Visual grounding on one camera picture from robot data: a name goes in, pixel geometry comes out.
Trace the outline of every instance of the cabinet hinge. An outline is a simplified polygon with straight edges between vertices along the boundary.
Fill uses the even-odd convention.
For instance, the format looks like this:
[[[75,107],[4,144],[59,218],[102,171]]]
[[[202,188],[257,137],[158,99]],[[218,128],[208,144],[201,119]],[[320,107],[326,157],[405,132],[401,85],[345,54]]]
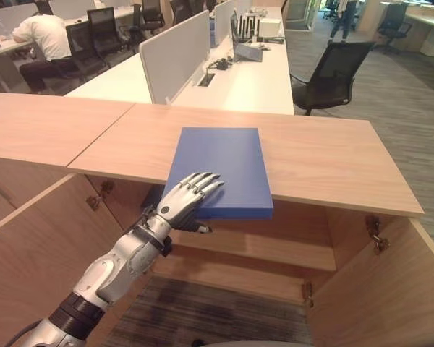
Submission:
[[[106,197],[114,189],[114,181],[106,180],[101,183],[100,194],[92,197],[91,195],[85,199],[86,203],[91,207],[92,210],[96,211],[100,206],[100,202],[104,201]]]
[[[304,303],[309,307],[313,308],[315,302],[313,301],[313,286],[311,282],[306,282],[302,285],[302,296],[304,297]]]
[[[375,215],[368,215],[365,218],[365,224],[367,226],[368,235],[370,235],[370,238],[375,242],[375,254],[379,255],[381,252],[386,251],[391,244],[388,239],[379,237],[380,219]]]

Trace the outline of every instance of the robotic arm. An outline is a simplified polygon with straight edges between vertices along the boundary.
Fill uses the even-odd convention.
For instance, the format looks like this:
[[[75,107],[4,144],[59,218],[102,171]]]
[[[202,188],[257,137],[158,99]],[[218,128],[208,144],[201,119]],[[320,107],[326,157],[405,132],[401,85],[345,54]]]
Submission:
[[[109,307],[128,292],[153,264],[171,251],[171,229],[208,233],[195,220],[200,203],[224,183],[219,175],[193,173],[182,179],[156,210],[143,215],[114,245],[85,271],[58,309],[40,322],[22,347],[80,347]]]

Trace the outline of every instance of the black pants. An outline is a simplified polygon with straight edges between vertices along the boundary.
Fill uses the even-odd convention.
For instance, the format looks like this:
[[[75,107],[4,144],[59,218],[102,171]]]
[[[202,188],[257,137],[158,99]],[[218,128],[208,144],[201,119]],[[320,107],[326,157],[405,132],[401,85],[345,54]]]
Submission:
[[[20,67],[21,75],[33,93],[46,89],[44,78],[62,77],[61,72],[75,72],[77,67],[72,59],[55,59],[53,61],[34,61]]]
[[[338,32],[339,27],[343,26],[342,39],[345,40],[349,34],[350,27],[355,17],[355,7],[357,6],[356,1],[350,1],[347,3],[346,10],[343,12],[342,17],[336,20],[334,27],[331,31],[331,38]]]

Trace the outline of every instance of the white box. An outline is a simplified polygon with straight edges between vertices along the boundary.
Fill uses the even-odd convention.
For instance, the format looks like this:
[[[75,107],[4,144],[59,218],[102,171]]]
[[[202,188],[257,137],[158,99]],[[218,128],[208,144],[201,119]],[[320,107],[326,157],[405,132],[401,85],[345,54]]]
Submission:
[[[275,38],[280,33],[281,20],[262,18],[260,20],[259,36],[261,38]]]

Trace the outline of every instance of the man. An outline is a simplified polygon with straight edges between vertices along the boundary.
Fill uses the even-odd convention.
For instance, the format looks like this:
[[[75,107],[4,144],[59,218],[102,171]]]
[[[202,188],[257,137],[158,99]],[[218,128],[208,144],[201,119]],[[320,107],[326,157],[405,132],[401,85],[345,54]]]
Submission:
[[[77,70],[71,59],[63,19],[57,16],[35,15],[24,20],[13,30],[16,42],[34,40],[45,56],[45,61],[34,61],[20,67],[21,75],[32,93],[46,89],[44,78],[60,77],[61,72]]]
[[[334,35],[338,32],[339,27],[343,25],[342,40],[346,42],[349,35],[350,27],[355,17],[355,8],[357,7],[357,0],[340,0],[338,6],[338,18],[334,23],[333,29],[328,40],[328,45],[333,42]]]

